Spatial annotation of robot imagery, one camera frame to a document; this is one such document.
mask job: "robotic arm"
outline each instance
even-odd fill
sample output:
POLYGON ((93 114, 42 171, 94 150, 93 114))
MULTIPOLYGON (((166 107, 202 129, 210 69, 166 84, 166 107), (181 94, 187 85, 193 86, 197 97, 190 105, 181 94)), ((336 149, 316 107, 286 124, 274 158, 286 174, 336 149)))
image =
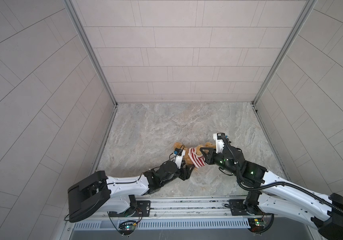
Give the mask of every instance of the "robotic arm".
MULTIPOLYGON (((274 214, 278 214, 317 229, 329 240, 343 240, 342 196, 313 192, 246 161, 242 150, 230 146, 224 133, 213 134, 213 138, 215 149, 201 148, 205 162, 229 172, 227 175, 235 175, 239 186, 249 191, 243 210, 255 215, 272 214, 271 222, 261 232, 271 226, 274 214)), ((185 165, 184 154, 184 150, 175 149, 173 157, 158 170, 150 169, 137 177, 107 177, 104 171, 90 175, 68 190, 69 221, 81 221, 98 209, 130 216, 137 208, 135 195, 152 194, 178 177, 182 180, 190 177, 194 166, 185 165)))

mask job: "marble floor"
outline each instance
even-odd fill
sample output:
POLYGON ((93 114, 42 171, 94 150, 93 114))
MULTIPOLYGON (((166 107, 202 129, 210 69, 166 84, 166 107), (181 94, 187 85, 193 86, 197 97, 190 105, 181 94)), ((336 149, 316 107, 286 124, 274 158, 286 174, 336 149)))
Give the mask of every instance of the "marble floor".
MULTIPOLYGON (((245 159, 284 177, 250 103, 120 104, 98 170, 130 177, 159 166, 173 143, 196 147, 224 132, 245 159)), ((246 195, 234 176, 215 165, 194 169, 190 179, 176 179, 152 196, 246 195)))

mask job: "side wall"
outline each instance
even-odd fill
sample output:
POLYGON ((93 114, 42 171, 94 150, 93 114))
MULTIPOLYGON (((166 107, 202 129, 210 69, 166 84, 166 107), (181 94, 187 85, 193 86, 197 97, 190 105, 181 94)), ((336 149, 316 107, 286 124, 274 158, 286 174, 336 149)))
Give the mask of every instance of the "side wall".
POLYGON ((292 181, 343 196, 343 0, 319 0, 256 108, 292 181))
POLYGON ((73 0, 118 102, 253 100, 304 3, 73 0))
POLYGON ((0 239, 50 238, 112 108, 61 0, 0 0, 0 239))

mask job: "stuffed animal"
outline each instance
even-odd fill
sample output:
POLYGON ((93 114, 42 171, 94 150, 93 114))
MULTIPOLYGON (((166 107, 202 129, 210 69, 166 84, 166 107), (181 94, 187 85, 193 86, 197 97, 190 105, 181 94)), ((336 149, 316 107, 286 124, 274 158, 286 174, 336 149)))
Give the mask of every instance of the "stuffed animal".
MULTIPOLYGON (((182 146, 184 146, 182 143, 176 142, 173 145, 173 149, 180 149, 182 146)), ((185 150, 185 156, 183 157, 183 160, 185 160, 186 165, 194 165, 196 168, 206 165, 205 159, 202 155, 202 152, 200 151, 201 147, 212 147, 214 149, 216 148, 216 146, 211 142, 207 142, 205 143, 205 145, 200 144, 197 147, 191 148, 187 148, 184 146, 183 149, 185 150)))

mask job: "red and white striped shirt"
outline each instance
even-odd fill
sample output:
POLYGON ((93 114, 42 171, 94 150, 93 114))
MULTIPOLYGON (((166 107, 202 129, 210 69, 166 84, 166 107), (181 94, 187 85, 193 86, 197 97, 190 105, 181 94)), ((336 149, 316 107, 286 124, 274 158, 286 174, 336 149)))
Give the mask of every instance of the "red and white striped shirt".
POLYGON ((206 165, 205 158, 203 157, 202 154, 200 156, 198 156, 196 151, 197 150, 195 147, 191 147, 191 148, 189 148, 189 152, 188 152, 188 155, 189 155, 190 159, 192 160, 194 166, 196 168, 205 166, 206 165))

